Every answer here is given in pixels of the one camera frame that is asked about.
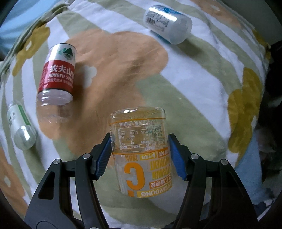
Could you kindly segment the clear orange vitamin C cup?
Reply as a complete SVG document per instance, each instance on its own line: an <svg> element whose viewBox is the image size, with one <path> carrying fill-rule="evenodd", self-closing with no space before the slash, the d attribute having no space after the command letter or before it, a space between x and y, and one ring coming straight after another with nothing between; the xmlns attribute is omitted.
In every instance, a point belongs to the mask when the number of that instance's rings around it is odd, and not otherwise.
<svg viewBox="0 0 282 229"><path fill-rule="evenodd" d="M109 127L122 194L148 198L171 189L172 162L165 111L153 106L118 110L111 114Z"/></svg>

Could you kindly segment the green label clear bottle cup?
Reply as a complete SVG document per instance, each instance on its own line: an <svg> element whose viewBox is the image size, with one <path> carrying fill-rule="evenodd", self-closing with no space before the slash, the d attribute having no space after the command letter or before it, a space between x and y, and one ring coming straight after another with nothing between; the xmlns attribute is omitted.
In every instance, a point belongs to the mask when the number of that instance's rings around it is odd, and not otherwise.
<svg viewBox="0 0 282 229"><path fill-rule="evenodd" d="M7 120L11 132L11 138L16 147L20 150L28 150L33 147L36 143L37 133L21 104L9 104L7 110Z"/></svg>

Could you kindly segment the red label Nongfu bottle cup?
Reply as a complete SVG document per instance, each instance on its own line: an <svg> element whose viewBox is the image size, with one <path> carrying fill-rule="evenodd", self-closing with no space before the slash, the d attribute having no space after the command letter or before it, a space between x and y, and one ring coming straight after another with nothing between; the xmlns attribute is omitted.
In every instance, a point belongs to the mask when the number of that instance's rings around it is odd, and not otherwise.
<svg viewBox="0 0 282 229"><path fill-rule="evenodd" d="M40 121L64 122L71 116L76 54L75 47L69 43L50 48L36 99L36 114Z"/></svg>

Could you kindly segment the white blue label bottle cup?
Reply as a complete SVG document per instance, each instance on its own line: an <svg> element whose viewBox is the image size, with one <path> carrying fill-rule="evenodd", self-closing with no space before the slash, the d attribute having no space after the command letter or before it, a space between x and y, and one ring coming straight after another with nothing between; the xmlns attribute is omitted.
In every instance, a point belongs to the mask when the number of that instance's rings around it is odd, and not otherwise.
<svg viewBox="0 0 282 229"><path fill-rule="evenodd" d="M163 5L149 7L143 15L143 22L149 30L174 45L186 40L193 26L188 16Z"/></svg>

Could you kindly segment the striped floral blanket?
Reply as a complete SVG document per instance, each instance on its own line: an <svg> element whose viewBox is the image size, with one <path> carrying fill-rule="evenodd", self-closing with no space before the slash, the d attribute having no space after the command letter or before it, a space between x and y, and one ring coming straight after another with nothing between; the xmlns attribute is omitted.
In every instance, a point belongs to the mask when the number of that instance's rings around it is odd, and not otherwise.
<svg viewBox="0 0 282 229"><path fill-rule="evenodd" d="M141 25L143 1L69 1L17 37L1 70L1 116L9 102L20 100L39 134L33 149L21 151L7 119L1 120L1 190L20 216L52 160L90 150L108 131L109 115L134 105L162 107L168 130L204 158L226 156L233 165L244 159L260 172L257 154L242 150L251 145L261 101L264 48L219 3L168 4L195 14L193 35L179 47ZM44 58L65 41L78 50L87 86L79 76L70 123L41 123L35 95Z"/></svg>

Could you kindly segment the light blue cloth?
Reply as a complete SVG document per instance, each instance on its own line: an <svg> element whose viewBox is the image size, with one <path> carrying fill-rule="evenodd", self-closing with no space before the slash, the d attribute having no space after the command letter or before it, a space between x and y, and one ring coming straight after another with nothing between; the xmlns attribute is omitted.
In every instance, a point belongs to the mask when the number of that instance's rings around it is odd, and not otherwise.
<svg viewBox="0 0 282 229"><path fill-rule="evenodd" d="M60 1L1 1L1 53L7 55L21 33Z"/></svg>

